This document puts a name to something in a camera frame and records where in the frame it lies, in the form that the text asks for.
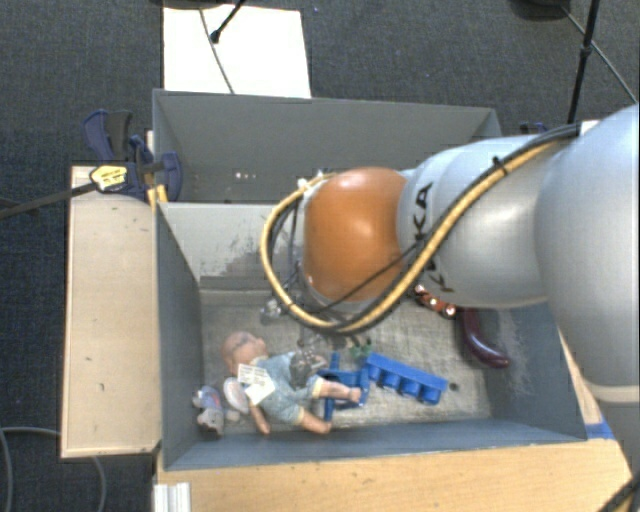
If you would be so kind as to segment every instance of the baby doll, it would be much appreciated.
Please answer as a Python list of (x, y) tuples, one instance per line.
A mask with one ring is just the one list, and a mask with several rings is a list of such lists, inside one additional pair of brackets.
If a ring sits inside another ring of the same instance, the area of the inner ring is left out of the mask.
[(269, 357), (264, 340), (248, 332), (232, 333), (222, 345), (221, 352), (222, 359), (232, 375), (238, 375), (239, 364), (248, 364), (266, 370), (273, 381), (275, 391), (264, 398), (259, 406), (249, 402), (251, 416), (263, 434), (271, 431), (263, 409), (270, 417), (290, 425), (299, 425), (317, 434), (327, 434), (331, 430), (331, 423), (313, 415), (301, 404), (318, 398), (335, 398), (356, 403), (360, 401), (360, 388), (350, 388), (315, 374), (310, 376), (302, 387), (295, 388), (290, 370), (294, 353)]

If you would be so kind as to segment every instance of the blue plastic block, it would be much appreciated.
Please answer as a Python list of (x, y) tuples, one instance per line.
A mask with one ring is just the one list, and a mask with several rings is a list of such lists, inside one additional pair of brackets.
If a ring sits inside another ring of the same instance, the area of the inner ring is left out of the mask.
[(360, 395), (360, 401), (356, 404), (353, 402), (345, 402), (336, 404), (335, 398), (327, 398), (324, 402), (324, 420), (331, 421), (333, 417), (334, 409), (350, 409), (353, 407), (362, 407), (367, 401), (369, 396), (369, 374), (366, 368), (362, 368), (358, 371), (347, 372), (340, 370), (340, 354), (333, 352), (331, 354), (331, 363), (329, 368), (319, 370), (318, 375), (323, 379), (340, 382), (350, 388), (359, 387), (362, 390)]
[(376, 353), (367, 357), (365, 368), (369, 378), (378, 385), (432, 405), (440, 401), (440, 395), (448, 385), (446, 379)]

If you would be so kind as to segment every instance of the doll head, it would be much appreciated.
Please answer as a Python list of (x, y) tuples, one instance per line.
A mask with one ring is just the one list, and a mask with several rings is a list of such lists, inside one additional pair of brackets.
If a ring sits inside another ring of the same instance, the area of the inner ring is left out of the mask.
[(249, 364), (256, 357), (267, 357), (267, 345), (262, 338), (253, 334), (237, 331), (230, 334), (220, 348), (222, 360), (231, 375), (238, 375), (239, 364)]

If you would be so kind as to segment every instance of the wooden panel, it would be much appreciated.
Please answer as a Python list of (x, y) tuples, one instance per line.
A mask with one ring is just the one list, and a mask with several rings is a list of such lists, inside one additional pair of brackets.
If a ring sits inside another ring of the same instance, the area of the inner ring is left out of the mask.
[(344, 462), (158, 473), (194, 512), (596, 511), (630, 477), (618, 444), (583, 443)]
[[(73, 186), (87, 181), (73, 170)], [(139, 453), (160, 439), (148, 205), (97, 192), (69, 208), (63, 457)]]

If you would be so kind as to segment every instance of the yellow cable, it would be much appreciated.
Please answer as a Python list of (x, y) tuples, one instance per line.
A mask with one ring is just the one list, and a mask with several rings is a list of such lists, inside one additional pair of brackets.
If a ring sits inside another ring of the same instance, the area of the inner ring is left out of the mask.
[(302, 196), (307, 190), (314, 187), (316, 184), (321, 181), (327, 180), (335, 176), (335, 173), (324, 174), (321, 176), (317, 176), (311, 181), (302, 185), (298, 190), (294, 191), (292, 194), (283, 199), (276, 207), (271, 211), (269, 217), (265, 221), (264, 228), (262, 229), (262, 235), (260, 237), (260, 260), (262, 262), (262, 267), (264, 268), (267, 279), (269, 280), (269, 284), (273, 288), (273, 291), (278, 296), (282, 304), (287, 307), (292, 313), (294, 313), (299, 318), (305, 320), (306, 322), (311, 323), (312, 325), (316, 325), (318, 327), (332, 327), (333, 324), (331, 322), (327, 322), (325, 320), (321, 320), (316, 318), (309, 313), (307, 313), (304, 309), (298, 306), (293, 299), (287, 294), (285, 289), (278, 281), (275, 272), (273, 271), (273, 267), (271, 266), (271, 262), (269, 261), (269, 234), (271, 233), (271, 229), (275, 224), (278, 216), (294, 201), (296, 201), (300, 196)]
[(552, 143), (543, 144), (538, 146), (537, 148), (532, 149), (531, 151), (521, 155), (519, 157), (514, 158), (508, 164), (505, 164), (502, 168), (497, 169), (492, 172), (489, 176), (487, 176), (484, 180), (482, 180), (478, 185), (473, 187), (464, 197), (462, 197), (457, 204), (449, 211), (449, 213), (445, 216), (442, 221), (440, 227), (433, 233), (429, 241), (427, 242), (424, 249), (421, 251), (420, 255), (416, 259), (416, 261), (409, 267), (407, 273), (403, 276), (400, 282), (394, 287), (391, 292), (385, 297), (385, 299), (368, 315), (362, 317), (357, 322), (350, 324), (346, 327), (338, 329), (338, 332), (342, 334), (348, 334), (351, 331), (354, 331), (369, 322), (373, 322), (378, 318), (378, 316), (384, 314), (395, 301), (406, 292), (407, 288), (411, 286), (411, 283), (415, 281), (418, 275), (422, 272), (422, 269), (426, 266), (429, 260), (433, 257), (435, 252), (438, 250), (446, 236), (449, 234), (451, 229), (455, 223), (462, 217), (462, 215), (471, 207), (471, 205), (477, 201), (483, 194), (485, 194), (489, 189), (491, 189), (496, 183), (498, 183), (502, 178), (504, 178), (507, 174), (510, 174), (518, 167), (533, 159), (535, 156), (540, 154), (542, 151), (547, 149)]
[[(504, 178), (507, 174), (515, 171), (517, 168), (528, 162), (529, 160), (535, 158), (545, 149), (550, 147), (554, 142), (549, 142), (546, 144), (542, 144), (536, 148), (531, 149), (527, 153), (520, 155), (514, 158), (512, 161), (504, 164), (504, 166), (500, 169), (496, 169), (490, 175), (488, 175), (484, 180), (478, 183), (475, 187), (473, 187), (467, 194), (464, 195), (447, 213), (444, 217), (442, 224), (440, 227), (433, 233), (424, 249), (421, 251), (420, 255), (413, 262), (411, 267), (407, 270), (407, 273), (403, 276), (403, 278), (398, 282), (398, 284), (389, 292), (389, 294), (384, 298), (384, 300), (376, 306), (369, 314), (354, 322), (350, 325), (344, 326), (338, 329), (338, 332), (341, 334), (349, 334), (361, 327), (366, 326), (370, 322), (375, 321), (380, 315), (383, 315), (393, 304), (400, 298), (400, 296), (405, 293), (407, 288), (411, 286), (411, 284), (415, 281), (418, 275), (422, 272), (425, 265), (429, 262), (434, 253), (438, 250), (446, 236), (449, 234), (451, 229), (455, 223), (462, 217), (462, 215), (471, 207), (471, 205), (477, 201), (483, 194), (485, 194), (488, 190), (490, 190), (496, 183), (498, 183), (502, 178)], [(271, 212), (269, 217), (267, 218), (264, 229), (262, 230), (262, 236), (260, 238), (260, 259), (262, 261), (262, 266), (265, 270), (267, 279), (271, 284), (275, 294), (278, 296), (282, 304), (289, 309), (294, 315), (298, 318), (304, 320), (310, 325), (321, 327), (321, 328), (332, 328), (336, 324), (333, 322), (328, 322), (326, 320), (322, 320), (313, 315), (307, 313), (300, 306), (295, 304), (293, 299), (287, 294), (284, 288), (281, 286), (278, 281), (275, 272), (273, 271), (273, 267), (271, 266), (271, 262), (268, 258), (268, 241), (269, 241), (269, 233), (273, 228), (275, 221), (278, 216), (284, 209), (297, 200), (301, 195), (303, 195), (308, 189), (316, 185), (317, 183), (329, 179), (333, 174), (327, 174), (324, 176), (318, 176), (314, 178), (310, 182), (306, 183), (298, 190), (294, 191), (288, 197), (286, 197), (283, 201), (281, 201)]]

